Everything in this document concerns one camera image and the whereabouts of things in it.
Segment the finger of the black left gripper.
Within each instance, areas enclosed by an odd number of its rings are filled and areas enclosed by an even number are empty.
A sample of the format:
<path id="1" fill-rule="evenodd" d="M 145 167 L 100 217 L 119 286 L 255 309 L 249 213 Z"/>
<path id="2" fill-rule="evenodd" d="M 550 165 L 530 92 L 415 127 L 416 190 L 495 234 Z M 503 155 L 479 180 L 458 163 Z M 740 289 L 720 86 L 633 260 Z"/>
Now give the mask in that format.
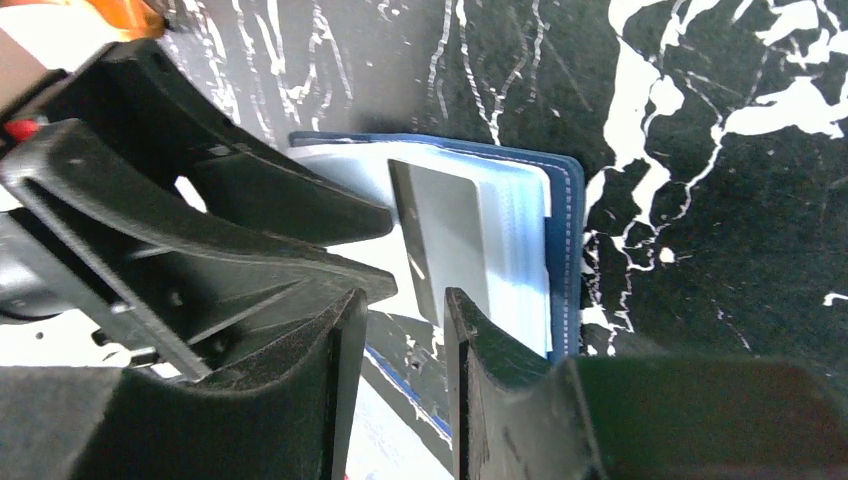
<path id="1" fill-rule="evenodd" d="M 319 246 L 393 228 L 390 210 L 263 143 L 205 98 L 154 40 L 102 47 L 39 96 L 50 121 L 79 119 L 165 188 L 185 177 L 208 213 Z"/>
<path id="2" fill-rule="evenodd" d="M 79 120 L 10 150 L 1 184 L 18 201 L 1 216 L 3 312 L 79 309 L 192 381 L 243 366 L 352 290 L 397 291 L 385 271 L 190 207 Z"/>

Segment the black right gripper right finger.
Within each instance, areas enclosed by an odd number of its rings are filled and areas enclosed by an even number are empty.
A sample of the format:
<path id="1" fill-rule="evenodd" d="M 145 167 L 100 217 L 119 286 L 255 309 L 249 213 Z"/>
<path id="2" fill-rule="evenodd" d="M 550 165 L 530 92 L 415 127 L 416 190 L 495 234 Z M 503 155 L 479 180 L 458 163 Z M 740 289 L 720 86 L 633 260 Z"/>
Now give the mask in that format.
<path id="1" fill-rule="evenodd" d="M 789 362 L 568 357 L 552 364 L 445 292 L 458 479 L 843 479 L 847 413 Z"/>

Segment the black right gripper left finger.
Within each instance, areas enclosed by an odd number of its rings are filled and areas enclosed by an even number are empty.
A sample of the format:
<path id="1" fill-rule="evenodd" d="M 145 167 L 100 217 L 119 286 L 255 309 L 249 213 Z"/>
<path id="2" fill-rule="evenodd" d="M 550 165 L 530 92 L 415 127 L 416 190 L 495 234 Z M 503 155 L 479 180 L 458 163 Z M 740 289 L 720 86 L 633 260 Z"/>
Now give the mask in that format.
<path id="1" fill-rule="evenodd" d="M 195 384 L 136 369 L 5 367 L 5 479 L 342 479 L 367 298 Z"/>

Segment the blue leather card holder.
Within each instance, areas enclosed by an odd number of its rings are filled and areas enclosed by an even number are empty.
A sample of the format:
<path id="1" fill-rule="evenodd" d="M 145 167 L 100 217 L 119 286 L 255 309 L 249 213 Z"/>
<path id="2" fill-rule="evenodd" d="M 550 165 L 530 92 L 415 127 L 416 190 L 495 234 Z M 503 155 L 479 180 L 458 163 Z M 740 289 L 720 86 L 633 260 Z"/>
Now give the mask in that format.
<path id="1" fill-rule="evenodd" d="M 423 318 L 415 297 L 388 162 L 473 181 L 478 188 L 488 303 L 468 296 L 538 355 L 574 355 L 580 340 L 585 187 L 573 158 L 419 134 L 296 132 L 288 154 L 309 170 L 390 210 L 381 237 L 330 251 L 390 272 L 397 293 L 378 312 Z"/>

